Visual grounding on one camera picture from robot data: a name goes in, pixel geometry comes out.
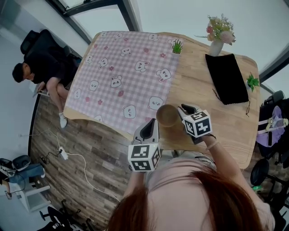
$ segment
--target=white sneaker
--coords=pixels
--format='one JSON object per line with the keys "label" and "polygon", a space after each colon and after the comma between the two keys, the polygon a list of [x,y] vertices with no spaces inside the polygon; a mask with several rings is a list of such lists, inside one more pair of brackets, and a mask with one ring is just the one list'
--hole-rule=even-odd
{"label": "white sneaker", "polygon": [[43,175],[41,175],[41,178],[45,177],[45,169],[43,168]]}
{"label": "white sneaker", "polygon": [[59,118],[60,118],[60,127],[65,128],[67,125],[67,118],[64,116],[63,112],[59,113]]}

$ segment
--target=wooden floor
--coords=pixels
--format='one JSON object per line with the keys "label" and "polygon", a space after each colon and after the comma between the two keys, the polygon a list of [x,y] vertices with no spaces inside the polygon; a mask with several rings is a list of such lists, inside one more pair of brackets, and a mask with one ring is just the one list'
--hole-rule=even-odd
{"label": "wooden floor", "polygon": [[[41,96],[33,133],[46,132],[32,138],[31,158],[34,162],[42,162],[39,157],[48,152],[58,153],[57,139],[48,129],[57,135],[66,152],[84,156],[87,178],[92,185],[114,194],[118,199],[122,198],[131,174],[127,163],[128,140],[104,125],[86,120],[69,120],[67,127],[61,129],[56,106],[50,98]],[[61,208],[61,201],[66,199],[69,210],[81,210],[76,220],[83,223],[90,218],[96,230],[103,230],[117,200],[98,192],[86,182],[82,157],[69,156],[65,161],[60,156],[50,154],[48,158],[50,163],[44,165],[46,177],[40,178],[41,184],[51,186],[45,197],[57,209]],[[250,166],[243,172],[248,182],[253,166],[261,158],[255,147]],[[272,158],[269,173],[288,180],[288,171],[275,166],[274,162]],[[270,182],[266,180],[263,185],[263,190],[268,191]]]}

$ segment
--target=wooden cup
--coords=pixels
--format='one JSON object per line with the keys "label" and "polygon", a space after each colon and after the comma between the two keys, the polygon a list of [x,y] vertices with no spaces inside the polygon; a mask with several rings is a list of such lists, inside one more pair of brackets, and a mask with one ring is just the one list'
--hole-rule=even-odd
{"label": "wooden cup", "polygon": [[173,105],[165,104],[158,109],[156,117],[163,127],[169,128],[175,125],[179,114]]}

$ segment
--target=pink gingham tablecloth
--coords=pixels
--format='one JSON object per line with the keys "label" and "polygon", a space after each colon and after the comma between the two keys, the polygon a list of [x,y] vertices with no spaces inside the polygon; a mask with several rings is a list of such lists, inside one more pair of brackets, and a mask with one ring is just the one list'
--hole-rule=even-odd
{"label": "pink gingham tablecloth", "polygon": [[84,57],[65,106],[133,134],[166,102],[179,60],[172,53],[175,39],[102,32]]}

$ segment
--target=black cloth bag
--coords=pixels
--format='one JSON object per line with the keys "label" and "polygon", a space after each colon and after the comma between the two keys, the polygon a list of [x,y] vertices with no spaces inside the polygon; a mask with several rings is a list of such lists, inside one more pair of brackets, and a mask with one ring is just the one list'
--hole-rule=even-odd
{"label": "black cloth bag", "polygon": [[248,92],[234,54],[205,57],[219,100],[225,105],[248,102]]}

